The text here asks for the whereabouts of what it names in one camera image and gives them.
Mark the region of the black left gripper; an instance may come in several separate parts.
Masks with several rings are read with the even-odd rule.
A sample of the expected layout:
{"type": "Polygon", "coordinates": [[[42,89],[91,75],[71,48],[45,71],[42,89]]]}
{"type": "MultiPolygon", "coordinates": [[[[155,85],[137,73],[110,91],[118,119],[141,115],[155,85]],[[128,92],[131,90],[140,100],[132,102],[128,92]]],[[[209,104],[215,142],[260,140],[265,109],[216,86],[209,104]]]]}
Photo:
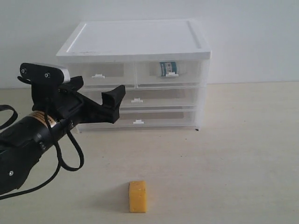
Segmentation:
{"type": "Polygon", "coordinates": [[[60,86],[33,84],[31,95],[33,111],[48,109],[48,114],[63,123],[74,126],[84,123],[114,124],[120,117],[120,106],[126,94],[124,85],[111,91],[102,92],[102,105],[95,103],[80,90],[84,85],[82,76],[71,77],[70,81],[60,86]]]}

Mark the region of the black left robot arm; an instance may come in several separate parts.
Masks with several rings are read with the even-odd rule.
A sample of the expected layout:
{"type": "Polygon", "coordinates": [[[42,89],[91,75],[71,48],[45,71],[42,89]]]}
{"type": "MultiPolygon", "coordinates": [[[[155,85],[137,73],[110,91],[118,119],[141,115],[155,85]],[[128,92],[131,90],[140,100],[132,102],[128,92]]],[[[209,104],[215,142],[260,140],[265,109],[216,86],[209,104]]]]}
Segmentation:
{"type": "Polygon", "coordinates": [[[59,140],[68,136],[84,165],[83,151],[71,133],[78,124],[115,123],[120,117],[120,105],[126,94],[124,85],[103,92],[102,104],[79,93],[83,78],[73,77],[65,84],[38,84],[28,78],[20,81],[31,85],[32,112],[4,129],[0,134],[0,197],[22,195],[20,187],[31,169],[51,147],[57,152],[57,170],[75,172],[66,164],[59,140]]]}

